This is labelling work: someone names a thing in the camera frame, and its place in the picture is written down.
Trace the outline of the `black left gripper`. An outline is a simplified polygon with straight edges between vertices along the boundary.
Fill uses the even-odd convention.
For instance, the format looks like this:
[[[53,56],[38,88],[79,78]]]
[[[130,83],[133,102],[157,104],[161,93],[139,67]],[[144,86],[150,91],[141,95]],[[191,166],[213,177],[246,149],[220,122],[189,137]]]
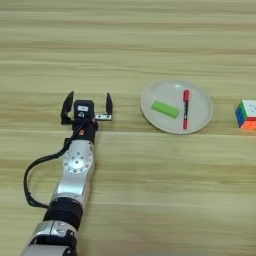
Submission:
[[[68,116],[72,109],[74,92],[70,92],[66,97],[61,110],[61,124],[70,125],[72,119]],[[113,102],[110,94],[106,96],[106,105],[104,114],[96,114],[97,121],[111,121],[113,115]],[[77,119],[73,125],[73,139],[87,140],[93,143],[95,141],[95,134],[98,130],[98,123],[95,119]]]

